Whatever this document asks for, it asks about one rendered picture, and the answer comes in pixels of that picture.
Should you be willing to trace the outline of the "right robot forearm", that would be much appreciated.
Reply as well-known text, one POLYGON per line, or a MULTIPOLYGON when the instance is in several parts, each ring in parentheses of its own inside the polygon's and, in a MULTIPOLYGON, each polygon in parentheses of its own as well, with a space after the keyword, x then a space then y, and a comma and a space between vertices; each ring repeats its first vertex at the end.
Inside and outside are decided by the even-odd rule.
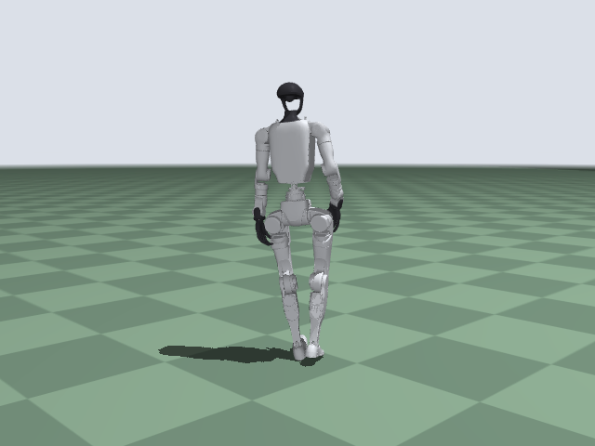
POLYGON ((338 166, 337 166, 336 162, 335 162, 335 165, 336 165, 336 169, 337 169, 337 174, 327 177, 326 181, 327 181, 327 184, 329 185, 329 190, 330 190, 330 196, 331 196, 330 203, 332 205, 334 205, 335 207, 337 207, 337 204, 341 199, 344 201, 344 198, 343 198, 344 193, 342 190, 341 178, 340 178, 340 174, 339 174, 339 170, 338 170, 338 166))

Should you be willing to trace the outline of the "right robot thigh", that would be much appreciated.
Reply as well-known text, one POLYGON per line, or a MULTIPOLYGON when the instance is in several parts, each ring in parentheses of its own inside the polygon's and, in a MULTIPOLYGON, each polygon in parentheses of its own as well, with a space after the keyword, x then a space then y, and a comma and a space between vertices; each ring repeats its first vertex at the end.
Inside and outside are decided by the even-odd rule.
POLYGON ((308 220, 313 232, 314 253, 314 272, 310 275, 309 285, 312 291, 321 293, 322 278, 325 274, 329 275, 333 241, 333 216, 328 210, 310 207, 308 220))

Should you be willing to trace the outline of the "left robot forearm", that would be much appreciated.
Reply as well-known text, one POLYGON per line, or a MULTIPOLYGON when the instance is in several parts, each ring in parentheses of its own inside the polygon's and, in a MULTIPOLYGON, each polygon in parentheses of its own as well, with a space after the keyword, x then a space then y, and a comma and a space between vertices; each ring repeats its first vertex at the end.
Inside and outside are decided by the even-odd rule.
POLYGON ((256 207, 258 207, 260 209, 260 214, 262 216, 266 215, 267 189, 268 189, 268 184, 265 184, 265 182, 257 181, 257 170, 256 170, 256 174, 255 174, 255 206, 252 210, 253 215, 254 215, 254 209, 256 207))

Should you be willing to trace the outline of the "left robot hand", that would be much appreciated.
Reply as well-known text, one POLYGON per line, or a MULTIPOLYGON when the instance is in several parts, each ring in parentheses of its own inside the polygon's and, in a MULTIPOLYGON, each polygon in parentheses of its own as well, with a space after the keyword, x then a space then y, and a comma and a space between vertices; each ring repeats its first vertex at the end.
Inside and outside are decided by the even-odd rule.
POLYGON ((265 230, 265 226, 264 226, 264 222, 263 222, 263 220, 265 220, 265 219, 266 219, 266 217, 262 216, 260 214, 260 209, 258 207, 256 207, 254 209, 254 220, 256 221, 256 232, 257 232, 258 240, 269 246, 269 245, 272 245, 273 243, 269 243, 267 241, 266 236, 268 238, 271 238, 271 236, 265 230))

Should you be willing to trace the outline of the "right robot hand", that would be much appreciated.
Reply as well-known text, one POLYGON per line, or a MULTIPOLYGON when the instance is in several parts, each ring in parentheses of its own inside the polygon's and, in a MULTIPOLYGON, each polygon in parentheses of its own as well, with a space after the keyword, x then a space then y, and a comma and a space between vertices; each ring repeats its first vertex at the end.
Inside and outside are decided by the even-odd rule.
POLYGON ((340 210, 343 204, 343 200, 341 199, 338 204, 337 207, 335 207, 334 205, 332 205, 331 203, 329 204, 329 208, 327 209, 333 216, 333 233, 338 229, 339 226, 339 220, 340 220, 340 210), (336 223, 337 222, 337 223, 336 223))

